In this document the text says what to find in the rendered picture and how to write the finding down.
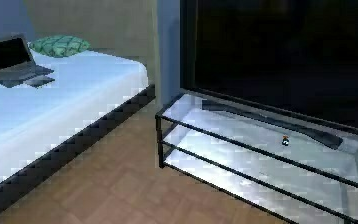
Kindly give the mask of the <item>black framed glass table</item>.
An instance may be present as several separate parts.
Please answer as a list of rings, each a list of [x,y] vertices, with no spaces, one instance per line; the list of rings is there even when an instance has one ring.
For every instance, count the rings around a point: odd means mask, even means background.
[[[155,119],[160,167],[289,224],[358,224],[358,135],[190,92]]]

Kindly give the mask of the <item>white bed with black base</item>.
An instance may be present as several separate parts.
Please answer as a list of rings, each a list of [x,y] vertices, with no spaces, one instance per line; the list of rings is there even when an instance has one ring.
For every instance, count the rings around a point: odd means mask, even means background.
[[[0,213],[155,97],[138,61],[95,51],[34,59],[53,82],[0,85]]]

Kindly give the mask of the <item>black television set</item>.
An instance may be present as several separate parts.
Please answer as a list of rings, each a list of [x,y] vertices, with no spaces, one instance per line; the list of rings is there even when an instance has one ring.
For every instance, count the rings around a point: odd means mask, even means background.
[[[358,0],[180,0],[182,88],[358,137]]]

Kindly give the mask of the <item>green patterned pillow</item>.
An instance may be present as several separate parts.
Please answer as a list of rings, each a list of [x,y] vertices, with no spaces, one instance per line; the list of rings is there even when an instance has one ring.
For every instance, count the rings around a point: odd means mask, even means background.
[[[84,39],[69,35],[47,36],[29,43],[31,50],[54,58],[70,57],[90,48]]]

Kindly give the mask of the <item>dark grey laptop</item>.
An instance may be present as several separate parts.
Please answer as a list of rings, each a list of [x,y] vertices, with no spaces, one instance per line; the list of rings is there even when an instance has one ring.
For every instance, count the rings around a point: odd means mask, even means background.
[[[0,84],[12,88],[21,84],[38,88],[54,81],[52,69],[35,63],[23,34],[0,38]]]

